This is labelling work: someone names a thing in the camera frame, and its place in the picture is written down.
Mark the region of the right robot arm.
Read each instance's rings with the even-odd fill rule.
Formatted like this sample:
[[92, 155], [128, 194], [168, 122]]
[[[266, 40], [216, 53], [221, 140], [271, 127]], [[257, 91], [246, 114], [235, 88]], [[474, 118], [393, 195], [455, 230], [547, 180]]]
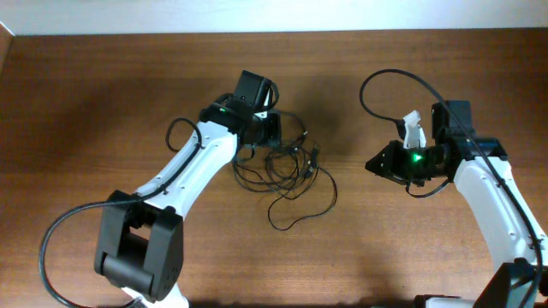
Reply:
[[432, 106], [426, 146], [417, 112], [402, 123], [404, 140], [392, 140], [366, 162], [375, 175], [410, 187], [442, 177], [454, 184], [484, 236], [495, 274], [477, 299], [418, 295], [416, 307], [533, 307], [547, 293], [547, 235], [515, 184], [508, 155], [495, 138], [479, 138], [468, 101]]

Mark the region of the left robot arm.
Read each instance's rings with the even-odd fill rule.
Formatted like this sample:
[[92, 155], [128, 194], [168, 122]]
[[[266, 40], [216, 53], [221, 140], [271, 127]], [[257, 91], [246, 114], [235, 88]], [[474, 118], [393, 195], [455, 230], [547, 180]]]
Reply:
[[104, 207], [94, 269], [131, 296], [131, 307], [186, 306], [176, 285], [184, 220], [209, 181], [244, 146], [274, 147], [281, 125], [277, 85], [247, 70], [232, 93], [204, 108], [188, 142], [145, 185], [114, 191]]

